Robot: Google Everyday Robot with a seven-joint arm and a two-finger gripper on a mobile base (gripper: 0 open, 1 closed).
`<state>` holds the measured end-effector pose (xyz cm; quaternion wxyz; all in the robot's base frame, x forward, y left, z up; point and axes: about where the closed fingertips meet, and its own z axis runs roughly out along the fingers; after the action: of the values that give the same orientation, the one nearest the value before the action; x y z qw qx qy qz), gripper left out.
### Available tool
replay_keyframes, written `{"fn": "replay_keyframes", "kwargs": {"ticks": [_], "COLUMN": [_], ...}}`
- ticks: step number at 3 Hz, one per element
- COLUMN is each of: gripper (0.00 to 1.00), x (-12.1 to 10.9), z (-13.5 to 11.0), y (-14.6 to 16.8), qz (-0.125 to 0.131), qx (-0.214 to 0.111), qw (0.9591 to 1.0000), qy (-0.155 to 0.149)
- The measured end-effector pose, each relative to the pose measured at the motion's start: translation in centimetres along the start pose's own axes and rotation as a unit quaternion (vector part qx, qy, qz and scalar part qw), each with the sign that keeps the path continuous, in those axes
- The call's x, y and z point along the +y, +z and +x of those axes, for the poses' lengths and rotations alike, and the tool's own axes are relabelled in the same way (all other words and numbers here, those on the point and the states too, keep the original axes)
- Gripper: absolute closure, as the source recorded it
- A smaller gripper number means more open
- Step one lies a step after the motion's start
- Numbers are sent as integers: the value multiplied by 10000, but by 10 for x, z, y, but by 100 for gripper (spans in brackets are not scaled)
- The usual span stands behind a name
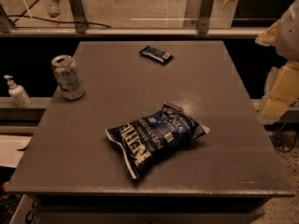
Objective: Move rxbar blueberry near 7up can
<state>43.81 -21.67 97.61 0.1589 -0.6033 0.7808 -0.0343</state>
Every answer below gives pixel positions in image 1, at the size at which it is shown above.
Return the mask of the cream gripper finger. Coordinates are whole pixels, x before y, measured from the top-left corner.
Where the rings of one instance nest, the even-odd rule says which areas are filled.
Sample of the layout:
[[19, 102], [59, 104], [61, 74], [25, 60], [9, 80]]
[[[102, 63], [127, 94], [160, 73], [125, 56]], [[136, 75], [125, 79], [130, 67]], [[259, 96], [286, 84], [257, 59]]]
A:
[[264, 85], [260, 121], [278, 121], [299, 98], [299, 62], [272, 67]]
[[278, 32], [278, 23], [279, 21], [275, 21], [264, 32], [258, 35], [255, 39], [255, 43], [265, 47], [275, 46]]

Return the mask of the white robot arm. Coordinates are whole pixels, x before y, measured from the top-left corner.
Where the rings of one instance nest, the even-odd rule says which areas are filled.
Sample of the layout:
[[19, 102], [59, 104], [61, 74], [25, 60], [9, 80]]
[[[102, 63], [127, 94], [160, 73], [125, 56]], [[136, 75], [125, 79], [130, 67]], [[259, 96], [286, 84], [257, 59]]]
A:
[[255, 43], [276, 48], [277, 55], [287, 62], [281, 67], [272, 67], [268, 73], [258, 121], [273, 124], [279, 121], [288, 108], [299, 98], [299, 0], [295, 0], [263, 33]]

